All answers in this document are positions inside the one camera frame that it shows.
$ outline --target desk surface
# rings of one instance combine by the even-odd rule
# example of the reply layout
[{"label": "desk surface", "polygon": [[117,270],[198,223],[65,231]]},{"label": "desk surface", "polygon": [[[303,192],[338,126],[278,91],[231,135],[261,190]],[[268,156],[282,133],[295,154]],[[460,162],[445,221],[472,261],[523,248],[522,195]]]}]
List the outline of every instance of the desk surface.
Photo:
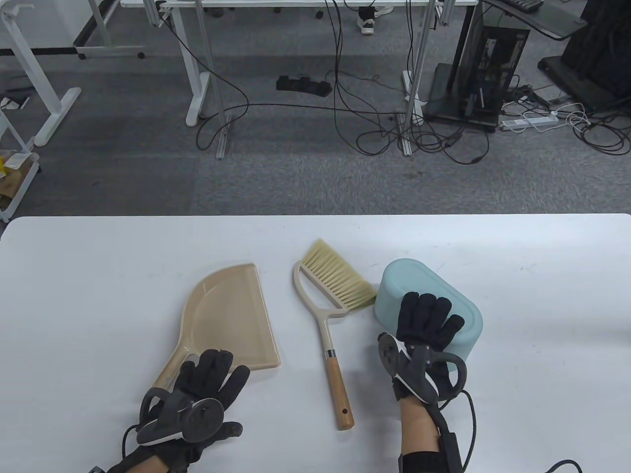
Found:
[{"label": "desk surface", "polygon": [[[227,412],[242,437],[191,473],[395,473],[398,408],[371,308],[332,326],[357,422],[335,428],[319,335],[290,277],[318,237],[375,284],[390,261],[419,259],[482,312],[468,473],[541,472],[562,458],[586,473],[627,469],[631,217],[523,215],[17,219],[0,238],[0,419],[11,433],[0,470],[119,461],[190,290],[254,262],[283,364],[252,374]],[[466,399],[445,414],[465,452]]]},{"label": "desk surface", "polygon": [[[413,6],[424,6],[428,4],[428,0],[410,0]],[[205,7],[225,7],[225,8],[264,8],[264,7],[325,7],[324,0],[203,0]],[[368,6],[370,0],[346,0],[349,6]],[[456,0],[456,6],[474,6],[477,0]],[[406,0],[378,0],[374,6],[404,6]],[[144,7],[143,0],[121,0],[121,6],[128,8]],[[329,2],[329,6],[333,8],[333,2]],[[344,3],[339,0],[338,6],[343,7]],[[195,2],[192,0],[167,0],[162,4],[163,8],[194,8]]]}]

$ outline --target broom bristles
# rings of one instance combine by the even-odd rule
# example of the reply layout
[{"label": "broom bristles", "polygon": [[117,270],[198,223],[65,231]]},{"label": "broom bristles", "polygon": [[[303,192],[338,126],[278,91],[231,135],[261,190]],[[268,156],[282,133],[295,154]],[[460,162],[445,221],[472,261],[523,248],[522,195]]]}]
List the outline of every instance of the broom bristles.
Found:
[{"label": "broom bristles", "polygon": [[353,310],[370,305],[376,290],[323,240],[318,240],[302,263],[344,306]]}]

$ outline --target light blue container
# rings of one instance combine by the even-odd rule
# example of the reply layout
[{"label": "light blue container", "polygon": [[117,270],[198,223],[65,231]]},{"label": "light blue container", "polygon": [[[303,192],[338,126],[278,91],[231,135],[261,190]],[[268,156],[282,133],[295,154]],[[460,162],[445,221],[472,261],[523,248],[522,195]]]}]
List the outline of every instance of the light blue container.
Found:
[{"label": "light blue container", "polygon": [[[403,296],[409,292],[430,293],[446,297],[452,303],[449,315],[458,314],[464,319],[464,327],[456,334],[445,349],[466,361],[482,333],[482,314],[471,301],[447,284],[420,261],[398,259],[392,261],[384,271],[375,300],[375,316],[391,334],[396,334],[399,309]],[[449,363],[452,371],[455,366]]]}]

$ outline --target gray carpet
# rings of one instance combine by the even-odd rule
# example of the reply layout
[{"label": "gray carpet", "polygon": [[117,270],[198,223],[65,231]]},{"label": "gray carpet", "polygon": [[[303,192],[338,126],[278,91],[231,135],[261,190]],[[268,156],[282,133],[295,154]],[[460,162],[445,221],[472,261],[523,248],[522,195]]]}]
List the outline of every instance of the gray carpet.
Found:
[{"label": "gray carpet", "polygon": [[[583,5],[574,0],[563,7],[580,12]],[[297,96],[274,88],[281,74],[320,80],[333,67],[331,25],[326,14],[315,19],[315,12],[284,9],[276,15],[271,9],[241,9],[226,10],[221,19],[209,17],[218,72],[238,84],[251,102],[331,106],[331,96]],[[381,82],[400,88],[409,46],[404,9],[379,18],[373,37],[359,34],[355,13],[343,9],[342,15],[341,68],[362,77],[378,74]],[[419,12],[414,15],[418,23]],[[449,28],[431,33],[423,94],[436,63],[453,56],[462,17],[460,9]],[[184,19],[195,25],[192,11]],[[482,162],[459,166],[443,154],[417,152],[403,158],[396,144],[380,156],[362,156],[337,136],[330,111],[252,107],[233,126],[226,158],[216,161],[214,148],[196,149],[197,130],[184,124],[191,93],[176,39],[166,28],[151,28],[142,10],[118,9],[110,31],[121,44],[145,45],[150,57],[40,58],[58,92],[80,86],[83,93],[50,143],[38,151],[43,172],[33,181],[19,216],[631,210],[631,155],[601,155],[569,128],[542,135],[492,134]],[[98,35],[92,40],[98,41]],[[193,42],[200,52],[201,43]],[[537,62],[564,47],[533,32],[517,70],[521,83],[548,85]],[[5,71],[17,69],[12,58],[2,58],[0,65]],[[343,83],[380,111],[401,104],[396,90],[351,78]],[[226,105],[242,103],[234,90],[223,85],[221,90]],[[34,97],[9,118],[31,136],[45,119],[44,108]],[[389,117],[384,120],[392,126]],[[353,142],[368,129],[350,114],[341,114],[338,124]],[[203,141],[215,127],[203,132]],[[374,149],[379,140],[372,135],[365,146]],[[482,134],[467,132],[451,153],[469,160],[485,148]]]}]

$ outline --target wooden broom handle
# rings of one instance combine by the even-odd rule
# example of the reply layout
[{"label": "wooden broom handle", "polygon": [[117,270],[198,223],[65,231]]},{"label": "wooden broom handle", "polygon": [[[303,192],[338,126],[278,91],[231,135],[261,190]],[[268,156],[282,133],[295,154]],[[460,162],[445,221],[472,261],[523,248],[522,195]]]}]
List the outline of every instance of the wooden broom handle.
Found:
[{"label": "wooden broom handle", "polygon": [[333,396],[333,406],[335,415],[338,418],[338,429],[348,430],[355,425],[351,405],[348,402],[348,395],[342,379],[342,372],[339,370],[338,359],[335,356],[327,358],[326,371],[329,375],[331,385],[331,395]]}]

